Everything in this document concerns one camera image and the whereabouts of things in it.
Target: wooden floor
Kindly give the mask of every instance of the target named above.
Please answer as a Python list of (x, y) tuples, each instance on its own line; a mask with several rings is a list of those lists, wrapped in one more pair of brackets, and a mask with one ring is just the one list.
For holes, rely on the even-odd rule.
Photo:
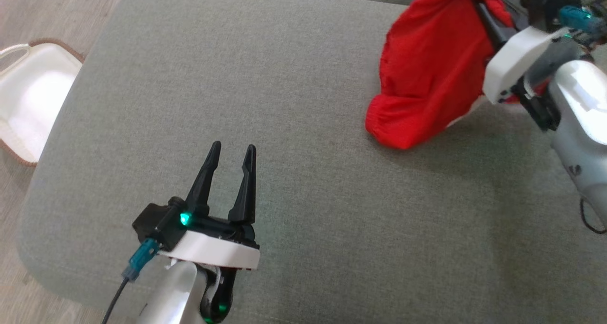
[[(119, 0), (0, 0), (0, 49), (42, 37), (58, 38), (89, 53)], [(19, 261), (15, 227), (33, 168), (0, 149), (0, 323), (99, 323), (103, 311), (43, 289)], [(112, 317), (111, 323), (132, 323)]]

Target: white plastic housing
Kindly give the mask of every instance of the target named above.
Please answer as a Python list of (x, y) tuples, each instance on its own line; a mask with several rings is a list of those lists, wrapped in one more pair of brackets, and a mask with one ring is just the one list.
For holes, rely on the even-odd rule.
[(548, 34), (530, 26), (509, 39), (487, 65), (483, 82), (487, 99), (492, 104), (499, 103), (506, 96), (501, 94), (502, 91), (509, 91), (548, 49), (552, 39), (563, 36), (567, 31), (567, 28), (562, 28)]
[(584, 132), (607, 145), (607, 75), (590, 62), (572, 61), (557, 70), (555, 82)]
[(186, 231), (171, 252), (158, 252), (170, 258), (219, 267), (257, 269), (258, 249), (210, 237), (197, 231)]

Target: brown trim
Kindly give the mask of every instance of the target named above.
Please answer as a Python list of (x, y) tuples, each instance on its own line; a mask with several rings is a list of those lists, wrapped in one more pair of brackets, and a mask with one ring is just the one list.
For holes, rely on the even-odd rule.
[[(63, 43), (59, 39), (55, 39), (55, 38), (40, 38), (40, 39), (35, 39), (35, 40), (31, 41), (30, 43), (28, 43), (28, 45), (29, 46), (36, 46), (36, 45), (40, 45), (40, 44), (44, 44), (44, 43), (51, 43), (51, 44), (54, 44), (54, 45), (59, 45), (60, 47), (62, 47), (63, 49), (65, 49), (65, 51), (69, 52), (72, 56), (74, 56), (76, 58), (76, 60), (80, 61), (80, 63), (84, 63), (84, 56), (82, 54), (80, 54), (76, 50), (72, 49), (72, 47), (70, 47), (66, 43)], [(0, 148), (2, 148), (5, 151), (7, 151), (9, 153), (9, 155), (13, 156), (13, 158), (15, 158), (17, 160), (17, 162), (19, 162), (19, 164), (22, 164), (23, 166), (36, 167), (36, 165), (37, 165), (37, 162), (30, 162), (28, 160), (24, 160), (23, 158), (21, 158), (19, 155), (17, 155), (17, 153), (15, 151), (13, 151), (6, 144), (6, 142), (4, 142), (2, 140), (0, 140)]]
[(4, 141), (0, 140), (0, 148), (4, 149), (4, 151), (7, 151), (9, 153), (9, 155), (13, 156), (13, 158), (15, 158), (17, 160), (17, 162), (19, 164), (21, 164), (22, 166), (28, 166), (28, 167), (36, 167), (37, 162), (30, 162), (28, 160), (24, 160), (23, 158), (21, 158), (19, 155), (17, 155), (17, 153), (15, 153), (15, 151), (13, 151)]
[(65, 49), (67, 52), (69, 52), (70, 54), (72, 54), (72, 56), (76, 57), (76, 60), (80, 61), (80, 63), (84, 63), (84, 56), (82, 54), (80, 54), (76, 50), (72, 49), (72, 47), (70, 47), (66, 43), (63, 43), (59, 39), (56, 39), (56, 38), (39, 38), (39, 39), (35, 39), (35, 40), (31, 41), (28, 44), (29, 44), (29, 46), (36, 46), (36, 45), (40, 45), (40, 44), (44, 44), (44, 43), (51, 43), (51, 44), (54, 44), (54, 45), (59, 45), (60, 47), (62, 47), (63, 49)]

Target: green led light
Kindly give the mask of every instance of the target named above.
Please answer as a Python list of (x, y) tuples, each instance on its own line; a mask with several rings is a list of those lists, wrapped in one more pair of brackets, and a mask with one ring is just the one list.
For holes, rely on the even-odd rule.
[(182, 225), (189, 225), (192, 222), (192, 214), (190, 213), (182, 213), (179, 216), (179, 220), (182, 221)]

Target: cable connector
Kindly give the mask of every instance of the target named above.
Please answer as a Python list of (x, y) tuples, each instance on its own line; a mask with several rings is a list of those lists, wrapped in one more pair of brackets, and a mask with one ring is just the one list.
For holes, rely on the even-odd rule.
[(137, 251), (130, 257), (129, 267), (125, 268), (122, 276), (133, 282), (139, 277), (139, 272), (156, 254), (158, 253), (158, 242), (152, 238), (147, 238)]

